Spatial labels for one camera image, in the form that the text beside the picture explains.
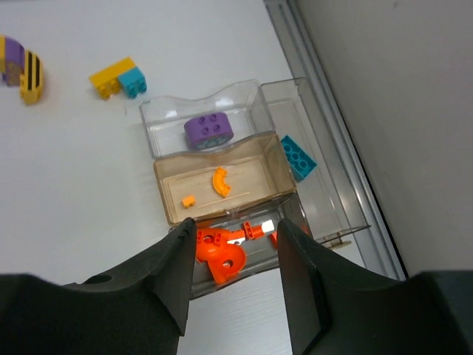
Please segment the curved light orange lego piece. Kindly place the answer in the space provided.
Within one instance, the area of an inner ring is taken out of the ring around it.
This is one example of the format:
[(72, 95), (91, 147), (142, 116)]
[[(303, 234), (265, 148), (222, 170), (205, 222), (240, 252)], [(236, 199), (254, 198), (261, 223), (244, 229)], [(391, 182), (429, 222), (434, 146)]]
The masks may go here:
[(212, 186), (214, 191), (221, 197), (227, 197), (230, 194), (231, 186), (225, 181), (228, 172), (222, 167), (218, 167), (212, 175)]

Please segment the small light orange lego cube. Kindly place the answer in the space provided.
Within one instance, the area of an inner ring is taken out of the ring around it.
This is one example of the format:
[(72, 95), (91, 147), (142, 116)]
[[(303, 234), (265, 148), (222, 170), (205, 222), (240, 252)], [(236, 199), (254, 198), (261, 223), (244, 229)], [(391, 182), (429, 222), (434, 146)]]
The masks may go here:
[(195, 205), (195, 203), (196, 203), (196, 198), (193, 195), (185, 196), (182, 199), (182, 205), (185, 209), (191, 208), (192, 206)]

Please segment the yellow and teal lego block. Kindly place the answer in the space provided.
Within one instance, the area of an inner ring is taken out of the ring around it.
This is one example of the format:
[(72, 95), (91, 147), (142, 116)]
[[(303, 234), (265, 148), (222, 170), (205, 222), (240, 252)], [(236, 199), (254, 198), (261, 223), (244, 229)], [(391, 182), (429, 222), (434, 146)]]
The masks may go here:
[(145, 75), (130, 57), (92, 74), (89, 81), (98, 96), (105, 101), (119, 92), (134, 99), (147, 91)]

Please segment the tall clear side container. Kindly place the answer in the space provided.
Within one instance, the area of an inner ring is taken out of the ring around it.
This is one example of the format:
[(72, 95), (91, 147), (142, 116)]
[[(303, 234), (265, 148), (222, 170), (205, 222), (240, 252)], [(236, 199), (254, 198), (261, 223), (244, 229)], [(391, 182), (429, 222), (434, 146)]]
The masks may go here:
[(309, 81), (274, 81), (261, 89), (279, 137), (289, 138), (314, 165), (296, 183), (313, 238), (329, 240), (369, 228)]

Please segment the large orange curved lego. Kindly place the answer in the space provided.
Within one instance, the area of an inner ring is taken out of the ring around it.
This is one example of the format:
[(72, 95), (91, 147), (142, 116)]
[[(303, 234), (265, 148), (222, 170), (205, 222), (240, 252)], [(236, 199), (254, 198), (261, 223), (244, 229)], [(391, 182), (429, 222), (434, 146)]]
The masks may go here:
[(207, 263), (214, 282), (222, 285), (238, 275), (246, 265), (247, 255), (239, 242), (245, 239), (243, 230), (219, 228), (197, 230), (195, 259)]

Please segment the teal lego brick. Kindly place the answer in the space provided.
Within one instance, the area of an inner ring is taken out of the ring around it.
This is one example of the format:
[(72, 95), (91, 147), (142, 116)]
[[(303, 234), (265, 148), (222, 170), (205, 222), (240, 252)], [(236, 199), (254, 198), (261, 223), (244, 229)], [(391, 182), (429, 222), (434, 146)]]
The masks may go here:
[(282, 148), (297, 183), (303, 181), (316, 167), (317, 163), (289, 135), (281, 139)]

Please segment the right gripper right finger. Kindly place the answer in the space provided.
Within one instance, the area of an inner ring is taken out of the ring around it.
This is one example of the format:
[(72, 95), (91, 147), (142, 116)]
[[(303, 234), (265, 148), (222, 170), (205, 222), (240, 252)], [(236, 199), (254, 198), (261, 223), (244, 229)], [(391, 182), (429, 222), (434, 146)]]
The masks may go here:
[(278, 225), (294, 354), (470, 354), (472, 273), (425, 271), (398, 281)]

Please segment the purple round lego block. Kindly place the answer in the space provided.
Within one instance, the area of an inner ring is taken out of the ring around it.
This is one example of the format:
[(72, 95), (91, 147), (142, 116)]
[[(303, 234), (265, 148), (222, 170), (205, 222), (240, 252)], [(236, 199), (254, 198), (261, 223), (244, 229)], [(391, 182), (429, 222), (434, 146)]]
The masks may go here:
[(195, 150), (221, 146), (234, 137), (228, 116), (215, 112), (189, 119), (184, 124), (189, 146)]

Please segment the orange white lego connector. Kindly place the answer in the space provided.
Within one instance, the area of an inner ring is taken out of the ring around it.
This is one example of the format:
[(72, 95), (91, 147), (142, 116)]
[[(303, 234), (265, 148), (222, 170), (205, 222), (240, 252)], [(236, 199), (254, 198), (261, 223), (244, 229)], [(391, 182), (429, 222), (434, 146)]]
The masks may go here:
[(249, 221), (243, 224), (243, 231), (247, 240), (256, 240), (264, 237), (266, 234), (274, 232), (275, 227), (272, 220), (267, 220), (260, 225), (252, 226)]

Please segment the grey clear plastic container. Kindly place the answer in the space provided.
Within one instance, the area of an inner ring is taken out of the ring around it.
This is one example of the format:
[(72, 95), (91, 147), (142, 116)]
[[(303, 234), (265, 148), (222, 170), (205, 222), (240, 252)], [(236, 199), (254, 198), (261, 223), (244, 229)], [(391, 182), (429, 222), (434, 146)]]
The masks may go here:
[(310, 231), (302, 203), (296, 191), (222, 217), (194, 220), (197, 224), (197, 230), (219, 228), (238, 231), (240, 229), (243, 230), (242, 224), (245, 221), (249, 221), (252, 226), (257, 226), (267, 220), (273, 221), (275, 230), (259, 239), (247, 240), (245, 238), (239, 242), (239, 245), (243, 247), (247, 255), (246, 265), (238, 275), (222, 285), (217, 285), (214, 282), (207, 263), (198, 263), (195, 259), (191, 298), (201, 298), (249, 276), (277, 268), (279, 265), (277, 256), (277, 226), (285, 218), (292, 220), (303, 231)]

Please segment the amber tinted plastic container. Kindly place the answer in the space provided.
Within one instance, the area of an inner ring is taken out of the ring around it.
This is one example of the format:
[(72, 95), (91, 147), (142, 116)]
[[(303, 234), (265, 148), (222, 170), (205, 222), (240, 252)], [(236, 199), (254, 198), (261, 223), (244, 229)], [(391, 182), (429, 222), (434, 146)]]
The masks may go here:
[(252, 135), (210, 152), (157, 159), (154, 173), (167, 221), (222, 217), (296, 191), (275, 132)]

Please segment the yellow purple striped lego figure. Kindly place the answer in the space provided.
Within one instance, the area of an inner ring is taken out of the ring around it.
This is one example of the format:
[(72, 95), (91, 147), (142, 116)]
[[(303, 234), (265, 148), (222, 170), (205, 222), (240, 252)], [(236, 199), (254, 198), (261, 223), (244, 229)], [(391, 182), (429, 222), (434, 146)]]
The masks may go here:
[(8, 87), (19, 88), (24, 104), (37, 104), (45, 84), (42, 60), (20, 42), (1, 35), (1, 80)]

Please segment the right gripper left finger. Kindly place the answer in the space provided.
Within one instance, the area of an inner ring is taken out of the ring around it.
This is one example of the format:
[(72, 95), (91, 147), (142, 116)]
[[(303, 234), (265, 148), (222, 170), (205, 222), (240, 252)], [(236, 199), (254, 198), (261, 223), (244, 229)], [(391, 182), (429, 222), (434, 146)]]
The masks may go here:
[(197, 226), (84, 283), (1, 276), (3, 354), (175, 354), (186, 331)]

